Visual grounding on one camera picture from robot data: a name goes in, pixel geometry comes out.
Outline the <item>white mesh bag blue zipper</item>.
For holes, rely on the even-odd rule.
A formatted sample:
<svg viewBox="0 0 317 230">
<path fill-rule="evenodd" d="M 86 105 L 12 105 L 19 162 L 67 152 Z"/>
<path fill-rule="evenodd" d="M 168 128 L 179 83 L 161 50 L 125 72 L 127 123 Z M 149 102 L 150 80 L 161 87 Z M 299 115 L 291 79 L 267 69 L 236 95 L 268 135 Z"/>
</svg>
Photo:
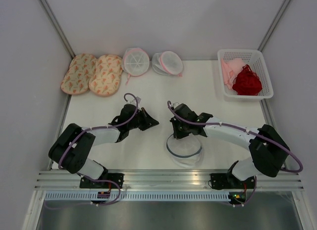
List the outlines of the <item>white mesh bag blue zipper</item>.
<svg viewBox="0 0 317 230">
<path fill-rule="evenodd" d="M 194 169 L 203 159 L 203 146 L 192 134 L 182 139 L 170 135 L 165 146 L 171 159 L 180 167 Z"/>
</svg>

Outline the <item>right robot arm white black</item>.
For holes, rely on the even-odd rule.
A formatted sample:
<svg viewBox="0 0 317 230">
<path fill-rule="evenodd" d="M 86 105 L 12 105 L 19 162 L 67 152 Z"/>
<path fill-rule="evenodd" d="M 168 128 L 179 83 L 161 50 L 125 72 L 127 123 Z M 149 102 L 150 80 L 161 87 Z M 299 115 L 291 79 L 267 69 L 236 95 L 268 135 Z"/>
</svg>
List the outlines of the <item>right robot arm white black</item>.
<svg viewBox="0 0 317 230">
<path fill-rule="evenodd" d="M 226 173 L 211 174 L 213 189 L 241 188 L 259 174 L 276 177 L 282 170 L 289 148 L 272 126 L 247 128 L 224 123 L 208 113 L 197 115 L 186 104 L 173 107 L 169 103 L 168 108 L 174 115 L 170 122 L 175 139 L 189 135 L 217 138 L 250 152 L 249 158 L 235 161 Z"/>
</svg>

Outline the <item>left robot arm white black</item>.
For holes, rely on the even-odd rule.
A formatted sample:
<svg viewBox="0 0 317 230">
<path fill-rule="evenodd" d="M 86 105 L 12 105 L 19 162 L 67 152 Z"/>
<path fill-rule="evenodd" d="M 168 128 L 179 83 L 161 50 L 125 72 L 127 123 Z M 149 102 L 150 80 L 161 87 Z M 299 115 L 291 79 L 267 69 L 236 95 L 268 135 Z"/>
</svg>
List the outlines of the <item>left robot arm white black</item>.
<svg viewBox="0 0 317 230">
<path fill-rule="evenodd" d="M 105 143 L 121 142 L 129 135 L 130 130 L 145 131 L 157 125 L 159 122 L 144 108 L 125 104 L 120 115 L 107 126 L 82 128 L 75 123 L 69 124 L 50 148 L 48 157 L 59 168 L 90 179 L 96 188 L 104 188 L 108 183 L 107 170 L 88 158 L 91 149 Z"/>
</svg>

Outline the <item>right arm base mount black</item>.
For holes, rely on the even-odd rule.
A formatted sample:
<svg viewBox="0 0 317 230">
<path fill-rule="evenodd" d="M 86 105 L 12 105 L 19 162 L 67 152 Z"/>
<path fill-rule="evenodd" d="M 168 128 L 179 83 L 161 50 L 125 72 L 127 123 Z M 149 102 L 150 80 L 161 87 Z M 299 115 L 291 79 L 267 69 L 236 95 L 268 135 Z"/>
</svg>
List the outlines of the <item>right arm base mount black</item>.
<svg viewBox="0 0 317 230">
<path fill-rule="evenodd" d="M 230 173 L 211 173 L 209 184 L 212 189 L 236 189 L 239 187 L 237 178 Z"/>
</svg>

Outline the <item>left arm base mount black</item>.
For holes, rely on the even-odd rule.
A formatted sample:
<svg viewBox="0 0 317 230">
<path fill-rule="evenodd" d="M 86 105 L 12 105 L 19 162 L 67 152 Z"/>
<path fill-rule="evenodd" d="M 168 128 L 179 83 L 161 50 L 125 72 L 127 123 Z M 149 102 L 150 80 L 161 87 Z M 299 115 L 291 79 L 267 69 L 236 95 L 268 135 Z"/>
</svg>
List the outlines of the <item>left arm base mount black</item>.
<svg viewBox="0 0 317 230">
<path fill-rule="evenodd" d="M 123 173 L 107 173 L 103 174 L 97 180 L 83 176 L 80 180 L 79 187 L 82 189 L 121 189 L 123 182 Z"/>
</svg>

